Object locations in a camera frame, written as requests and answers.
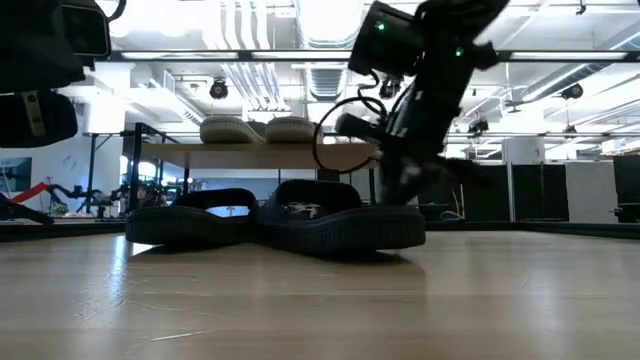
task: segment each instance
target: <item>security camera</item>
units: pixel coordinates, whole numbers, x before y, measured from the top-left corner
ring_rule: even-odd
[[[580,86],[580,84],[574,84],[564,89],[560,93],[560,96],[563,99],[568,100],[568,99],[579,99],[582,97],[582,94],[584,94],[584,89],[582,88],[582,86]]]
[[[211,89],[209,90],[209,95],[216,100],[224,99],[229,95],[229,89],[226,85],[225,78],[215,78],[213,80],[213,85],[211,85]]]

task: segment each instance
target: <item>black cable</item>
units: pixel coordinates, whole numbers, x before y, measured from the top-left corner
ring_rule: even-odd
[[[358,97],[360,98],[365,98],[366,96],[364,96],[362,94],[362,90],[370,90],[370,89],[375,89],[378,85],[380,85],[380,77],[378,76],[378,74],[375,73],[375,71],[371,70],[370,73],[371,77],[373,77],[373,80],[376,82],[373,85],[366,85],[366,84],[362,84],[358,86]],[[374,108],[373,106],[371,106],[371,104],[369,104],[369,101],[363,100],[362,103],[364,104],[364,106],[371,110],[374,114],[376,115],[380,115],[380,110]]]
[[[391,107],[391,112],[389,113],[389,117],[386,119],[386,121],[388,121],[388,123],[385,124],[385,127],[387,129],[392,129],[393,125],[396,121],[397,118],[397,111],[398,111],[398,107],[400,106],[400,104],[402,103],[402,100],[404,99],[405,96],[407,96],[407,94],[409,93],[409,90],[411,89],[411,87],[413,86],[413,83],[409,84],[408,86],[406,86],[404,88],[404,90],[402,90],[402,93],[400,94],[400,96],[398,96],[398,98],[396,99],[396,101],[393,103],[393,106]]]
[[[338,101],[331,109],[329,109],[329,111],[327,111],[326,114],[324,114],[324,116],[322,117],[322,119],[320,119],[320,122],[318,123],[318,125],[316,126],[315,131],[313,132],[313,144],[311,145],[311,153],[313,154],[313,159],[316,161],[316,164],[318,164],[318,167],[320,167],[320,169],[322,170],[330,170],[330,171],[335,171],[338,174],[350,174],[354,171],[360,170],[363,167],[367,166],[367,164],[369,164],[369,162],[371,162],[372,160],[374,160],[373,158],[368,158],[367,160],[363,161],[362,163],[347,169],[347,170],[336,170],[336,169],[330,169],[327,168],[326,166],[324,166],[322,164],[322,162],[320,161],[320,157],[318,156],[318,135],[320,134],[320,130],[322,130],[322,124],[327,121],[327,119],[329,118],[329,115],[331,115],[331,113],[333,113],[334,111],[336,111],[339,107],[344,106],[346,104],[352,103],[352,102],[356,102],[356,101],[370,101],[376,105],[378,105],[380,107],[380,110],[378,110],[380,112],[380,116],[381,117],[386,117],[387,116],[387,109],[384,106],[384,103],[382,103],[382,101],[380,101],[379,99],[376,98],[372,98],[369,96],[356,96],[356,97],[350,97],[350,98],[346,98],[344,100]]]
[[[400,106],[400,104],[402,103],[402,99],[404,99],[404,97],[407,96],[407,93],[409,93],[409,89],[411,88],[412,85],[413,83],[409,84],[404,88],[404,90],[402,90],[402,93],[400,94],[400,96],[398,96],[396,101],[393,103],[393,106],[391,107],[391,112],[389,114],[393,115],[396,113],[396,111],[398,111],[398,106]]]
[[[122,14],[124,14],[124,8],[126,6],[127,6],[127,0],[120,0],[118,2],[118,6],[116,7],[116,10],[113,12],[113,14],[111,14],[111,16],[107,17],[107,20],[109,22],[118,20],[122,16]]]

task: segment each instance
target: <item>cable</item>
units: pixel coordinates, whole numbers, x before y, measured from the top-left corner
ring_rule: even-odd
[[[395,114],[396,111],[398,111],[398,106],[400,106],[400,103],[402,103],[402,99],[404,99],[404,97],[407,96],[407,93],[409,93],[409,89],[411,88],[411,86],[413,86],[413,82],[408,86],[406,86],[404,90],[402,90],[402,93],[400,94],[400,96],[393,103],[393,106],[391,107],[391,112],[389,114]]]
[[[331,171],[335,171],[339,174],[350,174],[354,171],[360,170],[363,167],[367,166],[367,164],[369,162],[371,162],[371,160],[373,160],[373,158],[368,158],[367,160],[363,161],[362,163],[347,169],[347,170],[335,170],[335,169],[330,169],[327,168],[326,166],[324,166],[322,164],[322,162],[320,161],[320,157],[318,156],[318,135],[320,135],[320,130],[322,130],[322,124],[327,121],[327,119],[329,118],[329,115],[331,115],[334,111],[336,111],[338,108],[340,108],[341,106],[344,106],[346,104],[349,103],[353,103],[356,101],[362,101],[362,102],[372,102],[376,105],[378,105],[380,107],[380,110],[378,110],[380,112],[380,116],[381,117],[386,117],[387,116],[387,109],[384,106],[384,103],[382,103],[382,101],[380,101],[379,99],[376,98],[372,98],[369,96],[356,96],[356,97],[350,97],[350,98],[346,98],[344,100],[338,101],[331,109],[329,109],[329,111],[327,111],[326,114],[324,114],[324,116],[322,117],[322,119],[320,119],[320,122],[318,123],[318,125],[316,126],[315,131],[313,132],[313,144],[311,145],[311,153],[313,154],[313,159],[316,161],[316,164],[318,164],[318,167],[320,167],[320,169],[322,170],[331,170]]]
[[[460,214],[460,203],[458,202],[458,195],[456,195],[456,191],[451,189],[451,194],[453,194],[453,201],[455,201],[456,203],[456,213],[458,216],[462,217],[462,214]]]
[[[362,94],[362,90],[370,90],[370,89],[375,89],[378,85],[380,85],[380,77],[378,76],[378,74],[375,73],[375,71],[371,70],[370,73],[371,77],[373,77],[373,80],[376,82],[373,85],[366,85],[366,84],[361,84],[358,85],[358,97],[360,98],[364,98],[365,96]],[[380,115],[380,110],[374,108],[373,106],[371,106],[371,104],[369,104],[369,101],[363,100],[362,103],[364,104],[364,106],[369,109],[370,111],[372,111],[374,114],[376,115]]]
[[[113,11],[113,14],[107,17],[107,21],[112,22],[114,20],[118,20],[122,16],[122,14],[124,14],[125,7],[127,7],[127,0],[120,0],[118,2],[118,6]]]

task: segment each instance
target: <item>black panel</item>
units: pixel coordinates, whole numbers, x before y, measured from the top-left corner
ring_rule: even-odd
[[[469,221],[509,221],[507,167],[481,166],[480,173],[491,182],[489,188],[465,185],[464,215]]]
[[[514,165],[516,221],[569,221],[564,165]]]
[[[613,158],[618,203],[640,202],[640,156],[625,155]]]

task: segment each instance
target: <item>black slide sandal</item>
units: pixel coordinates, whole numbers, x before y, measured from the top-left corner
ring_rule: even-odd
[[[289,211],[292,204],[315,204],[317,217]],[[315,180],[283,182],[258,211],[267,234],[260,242],[292,252],[404,249],[425,243],[420,211],[408,206],[365,206],[350,185]]]
[[[249,215],[220,217],[207,212],[219,206],[246,206]],[[243,242],[255,230],[257,208],[255,196],[245,189],[189,193],[169,207],[132,211],[127,217],[127,241],[176,247]]]

